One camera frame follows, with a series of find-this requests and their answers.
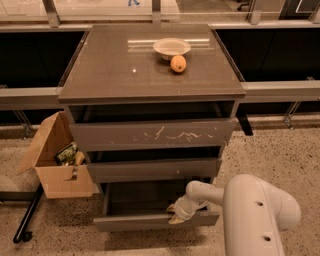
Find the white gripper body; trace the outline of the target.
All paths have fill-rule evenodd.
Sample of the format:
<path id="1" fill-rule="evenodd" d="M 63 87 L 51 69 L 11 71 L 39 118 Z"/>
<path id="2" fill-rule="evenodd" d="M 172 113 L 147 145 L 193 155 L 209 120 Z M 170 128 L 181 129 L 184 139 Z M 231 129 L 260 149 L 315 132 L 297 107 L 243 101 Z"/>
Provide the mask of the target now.
<path id="1" fill-rule="evenodd" d="M 187 195 L 180 197 L 175 203 L 175 212 L 178 217 L 187 221 L 191 219 L 195 212 L 203 207 L 206 207 L 209 202 L 208 201 L 198 201 L 190 199 Z"/>

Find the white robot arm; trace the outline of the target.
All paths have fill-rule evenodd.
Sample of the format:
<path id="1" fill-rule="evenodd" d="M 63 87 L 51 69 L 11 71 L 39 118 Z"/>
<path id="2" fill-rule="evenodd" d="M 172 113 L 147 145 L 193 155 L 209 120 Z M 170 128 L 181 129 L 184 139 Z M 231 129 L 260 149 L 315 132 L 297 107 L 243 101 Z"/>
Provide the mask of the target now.
<path id="1" fill-rule="evenodd" d="M 222 207 L 226 256 L 285 256 L 280 233 L 297 226 L 301 208 L 288 192 L 249 174 L 237 175 L 223 188 L 191 181 L 167 210 L 180 224 L 197 210 Z"/>

